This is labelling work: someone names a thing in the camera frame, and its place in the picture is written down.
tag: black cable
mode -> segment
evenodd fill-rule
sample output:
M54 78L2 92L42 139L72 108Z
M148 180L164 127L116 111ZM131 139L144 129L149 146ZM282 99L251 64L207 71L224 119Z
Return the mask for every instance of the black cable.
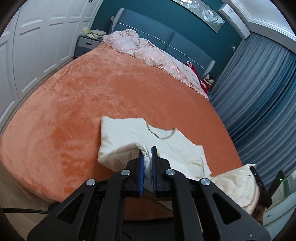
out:
M39 213L39 214L49 214L49 211L36 210L36 209L25 209L25 208L0 208L4 213Z
M131 236L129 236L126 232L122 231L123 234L130 240L130 241L133 241L133 239L131 238Z

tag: teal wall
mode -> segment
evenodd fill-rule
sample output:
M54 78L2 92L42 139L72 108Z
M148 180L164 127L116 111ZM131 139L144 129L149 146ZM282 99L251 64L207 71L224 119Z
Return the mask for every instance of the teal wall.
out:
M204 2L216 12L223 4L220 0ZM153 18L195 43L216 61L211 72L214 78L230 60L233 54L231 47L237 47L242 40L228 22L216 33L199 17L172 0L104 0L91 29L108 32L112 23L110 18L121 7Z

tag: red cloth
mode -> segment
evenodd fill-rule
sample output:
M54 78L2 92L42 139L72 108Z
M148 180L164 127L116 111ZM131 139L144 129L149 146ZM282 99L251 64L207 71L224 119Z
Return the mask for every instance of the red cloth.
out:
M200 80L200 77L195 69L195 67L192 65L192 63L190 61L187 61L185 63L185 65L187 65L189 68L191 68L193 70L193 72L196 74L196 76L198 77L198 80L200 81L200 86L203 89L203 91L207 94L207 88L204 87L203 82Z

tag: white ceiling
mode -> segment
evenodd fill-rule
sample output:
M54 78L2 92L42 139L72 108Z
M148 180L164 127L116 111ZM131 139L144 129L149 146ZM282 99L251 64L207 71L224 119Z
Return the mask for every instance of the white ceiling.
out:
M296 53L296 36L270 0L222 0L228 4L247 28L264 35Z

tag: air conditioner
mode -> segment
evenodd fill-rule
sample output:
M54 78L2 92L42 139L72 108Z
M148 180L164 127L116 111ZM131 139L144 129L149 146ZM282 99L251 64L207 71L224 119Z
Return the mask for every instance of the air conditioner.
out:
M228 4L223 4L218 12L230 23L242 39L246 39L250 35L247 26Z

